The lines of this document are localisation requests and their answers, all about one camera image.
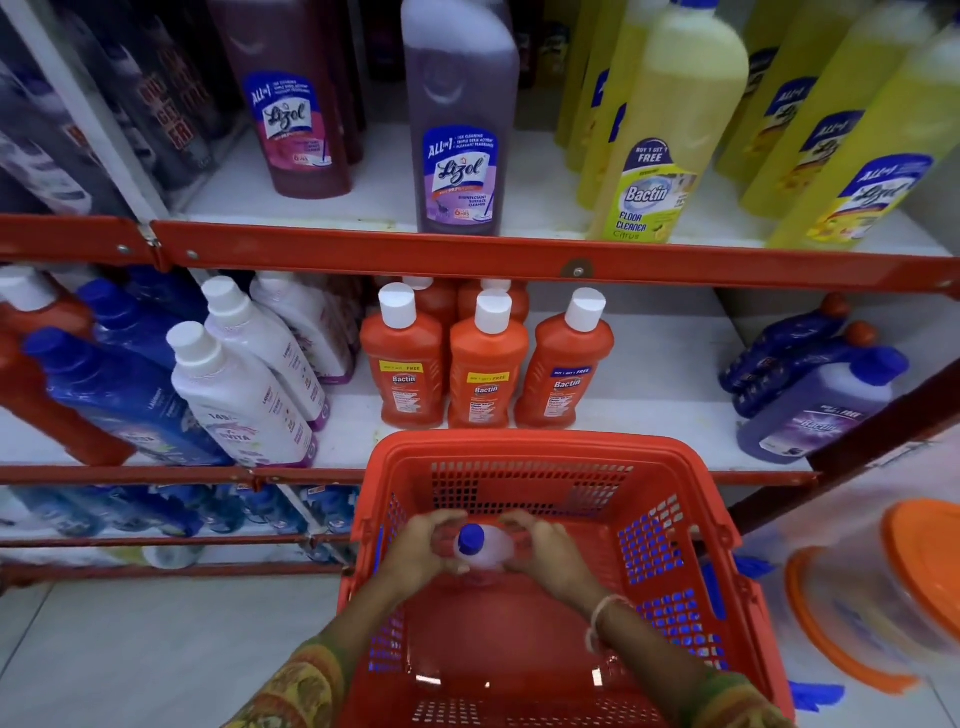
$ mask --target shopping basket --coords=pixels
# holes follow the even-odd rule
[[[404,523],[437,508],[466,509],[474,522],[523,508],[563,523],[597,577],[666,639],[745,674],[793,718],[762,591],[736,573],[740,536],[686,445],[598,432],[391,435],[364,478],[353,527],[357,568],[344,579],[340,609]],[[724,619],[710,603],[704,558],[714,565]],[[585,629],[526,576],[478,585],[443,575],[373,637],[340,725],[665,725],[615,655],[587,652]]]

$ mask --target plastic container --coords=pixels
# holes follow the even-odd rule
[[[385,285],[379,299],[380,313],[364,321],[360,338],[383,399],[380,419],[401,429],[438,427],[448,375],[444,328],[417,311],[404,283]]]
[[[603,585],[629,598],[667,640],[713,667],[743,673],[793,720],[763,593],[733,569],[736,526],[703,461],[676,440],[533,430],[385,438],[357,503],[360,552],[355,575],[342,581],[340,611],[410,518],[463,508],[470,522],[493,525],[515,504],[563,524]],[[695,546],[716,565],[724,619],[710,609]],[[644,725],[665,727],[618,661],[584,649],[585,629],[524,575],[498,575],[495,588],[482,590],[443,575],[374,634],[341,725],[415,728],[431,706],[436,714],[455,700],[481,725],[530,716],[590,724],[615,705],[633,716],[620,719],[624,724],[646,716]],[[441,680],[443,693],[418,675]]]
[[[499,235],[520,73],[514,37],[469,0],[406,0],[420,232]]]

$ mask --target cleaning product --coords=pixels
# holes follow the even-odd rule
[[[417,311],[413,289],[390,283],[380,289],[380,313],[363,323],[360,339],[383,399],[380,419],[401,429],[444,422],[444,327]]]
[[[586,131],[587,154],[580,186],[577,187],[577,202],[585,209],[593,210],[596,205],[600,185],[607,176],[613,143],[627,114],[627,102],[647,46],[650,27],[667,5],[668,0],[629,0],[627,3],[610,64],[610,76],[600,107],[595,112],[593,128]]]
[[[754,417],[814,369],[827,364],[851,364],[875,343],[876,329],[862,321],[854,321],[843,336],[788,352],[762,378],[733,398],[733,408],[741,417]]]
[[[233,464],[152,361],[58,328],[31,334],[23,351],[40,362],[52,399],[137,449],[174,465]]]
[[[856,19],[875,0],[804,0],[750,99],[717,172],[746,186],[797,116]]]
[[[158,305],[138,301],[106,279],[96,279],[77,291],[90,306],[97,324],[93,338],[107,347],[118,347],[145,356],[168,372],[177,362],[167,344],[167,331],[183,319]]]
[[[578,288],[565,314],[537,326],[537,349],[514,410],[516,426],[561,429],[577,421],[577,404],[613,351],[613,332],[600,320],[606,305],[599,291]]]
[[[420,232],[499,235],[520,58],[514,37],[469,0],[405,0]]]
[[[279,316],[256,305],[227,276],[208,280],[202,290],[210,302],[206,330],[235,352],[266,364],[310,429],[324,429],[330,403],[300,344]]]
[[[768,463],[789,465],[839,440],[886,407],[891,382],[910,368],[890,347],[867,350],[852,364],[814,370],[740,427],[736,442]]]
[[[937,25],[925,0],[885,0],[857,20],[740,205],[781,218],[850,136],[903,60]]]
[[[258,271],[250,296],[290,328],[321,384],[347,384],[353,379],[356,358],[340,316],[323,291],[293,273]]]
[[[450,409],[453,427],[506,427],[508,408],[530,348],[523,324],[511,319],[513,302],[506,291],[477,297],[473,320],[450,330]]]
[[[654,23],[589,239],[669,240],[747,84],[747,52],[716,6],[673,0]]]
[[[720,386],[740,394],[787,352],[833,336],[850,316],[850,304],[839,293],[826,295],[815,311],[777,321],[765,328],[746,351],[721,372]]]
[[[201,324],[170,329],[173,385],[200,424],[245,468],[306,468],[317,440],[266,364],[225,348]]]
[[[768,248],[849,250],[960,143],[960,14],[914,52]]]

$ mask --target yellow bottle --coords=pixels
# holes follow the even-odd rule
[[[958,144],[960,13],[908,57],[767,247],[855,247]]]
[[[907,54],[937,32],[924,0],[885,0],[851,28],[740,205],[781,218],[820,174]]]
[[[613,46],[620,32],[623,13],[627,9],[627,0],[585,0],[600,5],[600,17],[593,31],[593,45],[590,49],[590,63],[587,64],[587,76],[580,89],[577,102],[577,115],[573,118],[573,134],[566,147],[566,166],[574,172],[584,168],[587,158],[587,145],[590,134],[596,124],[597,111],[603,101],[604,88],[610,76],[610,63],[613,60]]]
[[[717,171],[749,184],[793,121],[857,17],[874,0],[804,0],[770,70],[717,161]]]
[[[627,4],[610,64],[610,77],[597,111],[595,128],[589,135],[587,158],[577,189],[577,202],[585,209],[593,209],[596,205],[600,184],[607,174],[613,143],[627,113],[627,101],[634,88],[636,70],[643,58],[650,26],[668,1],[629,0]]]
[[[588,237],[665,243],[747,86],[718,0],[673,0],[654,23]]]
[[[566,61],[564,98],[561,101],[560,119],[557,122],[557,133],[554,136],[557,145],[564,149],[570,143],[570,136],[573,134],[573,119],[577,115],[580,89],[584,87],[584,76],[587,73],[587,64],[590,59],[590,46],[593,42],[593,32],[596,30],[599,17],[599,0],[583,0],[580,6],[580,14],[577,16],[577,26],[573,29],[570,55]]]

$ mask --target white bottle cap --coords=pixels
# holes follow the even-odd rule
[[[0,268],[0,297],[18,311],[39,311],[57,302],[57,289],[29,265]]]
[[[574,331],[587,333],[597,328],[607,299],[593,288],[578,288],[573,292],[570,305],[566,308],[564,320]]]
[[[510,325],[510,311],[514,300],[506,291],[484,291],[477,296],[477,312],[473,323],[484,333],[503,333]]]
[[[380,312],[390,328],[409,328],[417,320],[414,289],[406,283],[390,283],[380,289]]]

